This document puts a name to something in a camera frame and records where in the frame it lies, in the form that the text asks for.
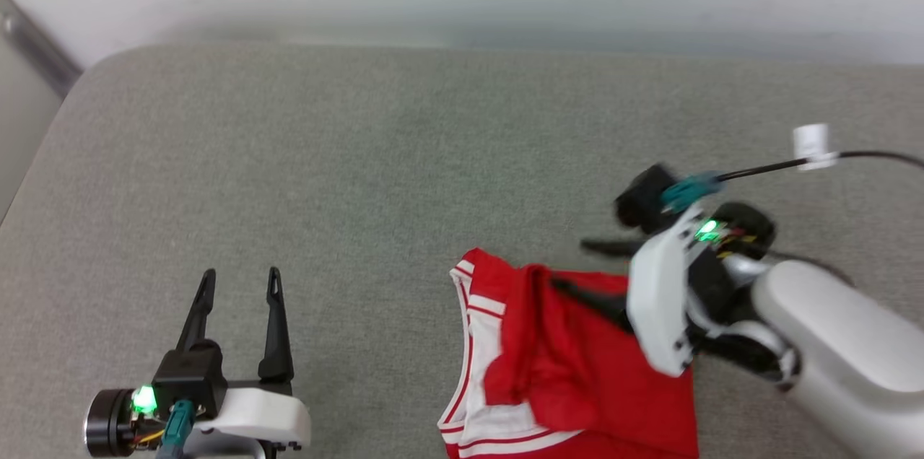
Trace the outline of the grey fabric sofa cushion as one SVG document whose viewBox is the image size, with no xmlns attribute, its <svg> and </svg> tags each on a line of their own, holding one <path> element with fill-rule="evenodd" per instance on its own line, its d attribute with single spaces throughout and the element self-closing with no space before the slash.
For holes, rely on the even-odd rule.
<svg viewBox="0 0 924 459">
<path fill-rule="evenodd" d="M 271 45 L 99 62 L 0 223 L 0 459 L 88 459 L 102 389 L 152 379 L 206 269 L 230 379 L 263 356 L 280 268 L 314 459 L 445 454 L 449 270 L 619 271 L 613 201 L 661 161 L 722 174 L 835 150 L 924 157 L 924 66 Z"/>
</svg>

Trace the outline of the red white sports jersey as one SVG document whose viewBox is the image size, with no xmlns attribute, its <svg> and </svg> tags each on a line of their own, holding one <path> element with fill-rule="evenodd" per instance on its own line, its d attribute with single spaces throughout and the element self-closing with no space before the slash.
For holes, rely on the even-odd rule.
<svg viewBox="0 0 924 459">
<path fill-rule="evenodd" d="M 450 271 L 464 331 L 438 427 L 448 459 L 699 459 L 693 377 L 554 287 L 624 294 L 627 277 L 515 267 L 481 248 Z"/>
</svg>

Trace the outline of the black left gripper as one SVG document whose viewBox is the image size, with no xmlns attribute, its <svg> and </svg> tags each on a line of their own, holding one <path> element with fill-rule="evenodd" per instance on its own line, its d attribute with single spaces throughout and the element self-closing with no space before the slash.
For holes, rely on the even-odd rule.
<svg viewBox="0 0 924 459">
<path fill-rule="evenodd" d="M 217 272 L 207 269 L 189 308 L 176 349 L 190 351 L 206 338 L 214 305 Z M 279 268 L 270 268 L 266 301 L 269 317 L 257 380 L 231 381 L 215 419 L 197 416 L 178 457 L 278 457 L 293 449 L 294 365 L 286 302 Z M 151 386 L 102 390 L 84 420 L 84 446 L 92 457 L 159 455 L 166 417 L 153 410 Z"/>
</svg>

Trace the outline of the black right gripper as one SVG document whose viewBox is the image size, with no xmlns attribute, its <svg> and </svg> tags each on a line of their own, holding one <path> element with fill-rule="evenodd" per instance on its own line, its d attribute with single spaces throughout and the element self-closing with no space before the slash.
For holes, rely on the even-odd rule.
<svg viewBox="0 0 924 459">
<path fill-rule="evenodd" d="M 773 220 L 750 204 L 722 204 L 697 227 L 693 248 L 699 254 L 689 265 L 689 287 L 712 321 L 732 326 L 760 320 L 751 286 L 765 268 L 776 234 Z M 640 240 L 581 240 L 581 248 L 604 256 L 633 256 Z M 567 279 L 552 279 L 552 286 L 624 333 L 635 332 L 625 294 L 584 289 Z"/>
</svg>

